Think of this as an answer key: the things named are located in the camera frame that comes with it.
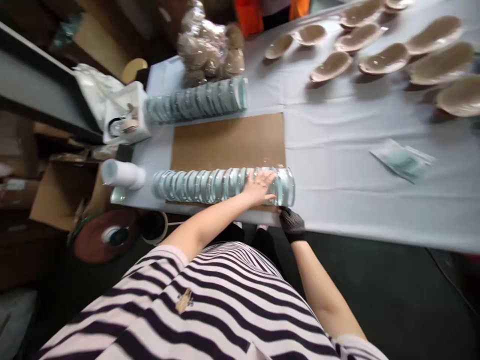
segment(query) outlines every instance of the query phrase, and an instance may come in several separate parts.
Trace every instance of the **black glove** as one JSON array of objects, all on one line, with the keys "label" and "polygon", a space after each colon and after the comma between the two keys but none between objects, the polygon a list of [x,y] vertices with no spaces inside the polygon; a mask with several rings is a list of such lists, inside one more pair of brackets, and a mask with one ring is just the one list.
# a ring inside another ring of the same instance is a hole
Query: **black glove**
[{"label": "black glove", "polygon": [[291,244],[297,240],[305,240],[305,221],[288,207],[280,206],[281,229]]}]

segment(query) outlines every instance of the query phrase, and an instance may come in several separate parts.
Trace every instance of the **glass stack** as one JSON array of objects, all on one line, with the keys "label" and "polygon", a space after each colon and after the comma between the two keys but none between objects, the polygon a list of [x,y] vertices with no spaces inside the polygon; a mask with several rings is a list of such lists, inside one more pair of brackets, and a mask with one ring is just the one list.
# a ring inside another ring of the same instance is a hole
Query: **glass stack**
[{"label": "glass stack", "polygon": [[276,173],[275,180],[268,188],[268,194],[274,194],[276,199],[267,205],[291,207],[295,202],[295,180],[289,167],[160,171],[153,177],[152,190],[155,197],[162,200],[215,204],[240,194],[250,171],[254,171],[255,179],[262,169]]},{"label": "glass stack", "polygon": [[175,124],[236,113],[247,108],[248,79],[243,75],[208,82],[145,100],[144,111],[154,124]]}]

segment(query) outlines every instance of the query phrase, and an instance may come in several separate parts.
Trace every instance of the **orange object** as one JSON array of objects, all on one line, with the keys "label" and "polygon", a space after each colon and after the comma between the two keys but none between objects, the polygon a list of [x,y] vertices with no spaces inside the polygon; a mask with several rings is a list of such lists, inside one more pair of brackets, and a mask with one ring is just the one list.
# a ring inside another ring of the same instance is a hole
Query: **orange object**
[{"label": "orange object", "polygon": [[[260,0],[235,0],[235,9],[241,31],[245,37],[264,31]],[[291,0],[290,21],[309,13],[310,0]]]}]

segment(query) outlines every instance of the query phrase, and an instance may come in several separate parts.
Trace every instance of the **clear plastic bag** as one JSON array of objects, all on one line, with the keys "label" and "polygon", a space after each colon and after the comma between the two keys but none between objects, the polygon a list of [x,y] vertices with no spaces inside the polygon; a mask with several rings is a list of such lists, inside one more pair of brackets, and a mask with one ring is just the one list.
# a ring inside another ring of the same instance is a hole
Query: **clear plastic bag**
[{"label": "clear plastic bag", "polygon": [[245,40],[235,24],[217,25],[205,18],[200,0],[190,0],[181,21],[178,55],[185,64],[185,86],[196,87],[210,79],[227,79],[243,74]]}]

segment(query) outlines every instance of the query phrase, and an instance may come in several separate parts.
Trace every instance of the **black and white striped shirt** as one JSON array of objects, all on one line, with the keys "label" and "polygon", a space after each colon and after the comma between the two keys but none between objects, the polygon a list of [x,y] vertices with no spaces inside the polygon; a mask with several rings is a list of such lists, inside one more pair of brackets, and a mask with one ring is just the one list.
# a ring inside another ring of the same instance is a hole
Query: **black and white striped shirt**
[{"label": "black and white striped shirt", "polygon": [[157,246],[39,357],[386,359],[357,336],[326,335],[272,263],[241,242],[212,245],[191,262],[174,246]]}]

